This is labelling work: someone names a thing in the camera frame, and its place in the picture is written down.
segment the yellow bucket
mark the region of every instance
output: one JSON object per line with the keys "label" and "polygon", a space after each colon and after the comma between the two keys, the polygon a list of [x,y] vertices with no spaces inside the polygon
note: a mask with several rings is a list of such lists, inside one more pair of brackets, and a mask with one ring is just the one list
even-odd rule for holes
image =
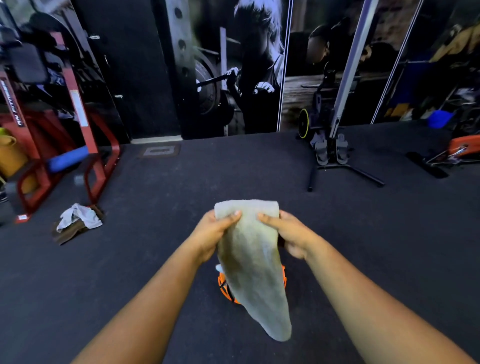
{"label": "yellow bucket", "polygon": [[[28,158],[17,144],[17,140],[8,135],[6,129],[0,130],[0,172],[7,179],[13,176],[28,162]],[[22,192],[28,194],[38,187],[35,175],[28,176],[22,184]]]}

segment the woman in mural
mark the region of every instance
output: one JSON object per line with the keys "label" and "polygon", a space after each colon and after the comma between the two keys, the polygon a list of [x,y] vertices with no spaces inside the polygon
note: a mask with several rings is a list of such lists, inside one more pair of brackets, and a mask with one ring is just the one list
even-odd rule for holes
{"label": "woman in mural", "polygon": [[234,10],[243,58],[227,86],[243,112],[245,132],[275,132],[283,77],[281,0],[240,0]]}

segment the black rubber floor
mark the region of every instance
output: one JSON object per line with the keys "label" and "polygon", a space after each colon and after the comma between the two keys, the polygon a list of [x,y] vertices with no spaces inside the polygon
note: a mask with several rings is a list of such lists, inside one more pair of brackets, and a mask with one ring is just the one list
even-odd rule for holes
{"label": "black rubber floor", "polygon": [[[100,202],[105,225],[59,247],[51,225],[75,202],[65,178],[30,222],[0,228],[0,362],[69,362],[215,202],[253,198],[277,200],[480,361],[480,166],[436,180],[404,153],[425,153],[438,138],[408,124],[345,134],[352,164],[384,188],[328,170],[307,193],[312,153],[290,133],[186,141],[166,159],[138,159],[140,148],[128,146]],[[306,264],[284,252],[282,261],[290,341],[273,341],[222,296],[214,257],[198,272],[164,362],[361,362]]]}

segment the blonde hair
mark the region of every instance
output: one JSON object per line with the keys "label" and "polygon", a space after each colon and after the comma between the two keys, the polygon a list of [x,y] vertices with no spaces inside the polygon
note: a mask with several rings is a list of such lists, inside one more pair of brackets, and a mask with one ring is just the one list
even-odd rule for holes
{"label": "blonde hair", "polygon": [[270,33],[269,46],[282,54],[282,2],[281,0],[239,0],[233,15],[245,11],[261,26],[267,27]]}

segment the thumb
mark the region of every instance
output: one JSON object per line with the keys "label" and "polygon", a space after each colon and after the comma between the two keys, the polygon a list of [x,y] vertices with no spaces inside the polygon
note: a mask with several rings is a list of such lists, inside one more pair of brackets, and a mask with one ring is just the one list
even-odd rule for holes
{"label": "thumb", "polygon": [[275,228],[277,230],[283,226],[283,221],[279,218],[274,218],[272,216],[262,213],[259,213],[257,217],[265,225],[271,226],[272,228]]}
{"label": "thumb", "polygon": [[217,220],[215,224],[221,229],[221,230],[226,230],[228,229],[231,225],[236,223],[238,220],[241,218],[241,211],[235,211],[235,213],[230,214],[224,218],[221,218],[220,220]]}

